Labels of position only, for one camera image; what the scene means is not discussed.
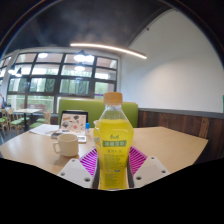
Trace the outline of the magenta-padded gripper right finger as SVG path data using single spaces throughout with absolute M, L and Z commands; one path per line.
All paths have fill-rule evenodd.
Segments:
M 143 152 L 132 147 L 129 152 L 127 176 L 130 188 L 140 188 L 159 180 L 170 172 L 156 156 L 146 156 Z

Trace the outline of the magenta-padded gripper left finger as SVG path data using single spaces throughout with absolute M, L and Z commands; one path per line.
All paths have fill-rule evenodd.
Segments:
M 99 185 L 97 150 L 93 148 L 80 159 L 70 159 L 58 176 L 83 188 L 97 189 Z

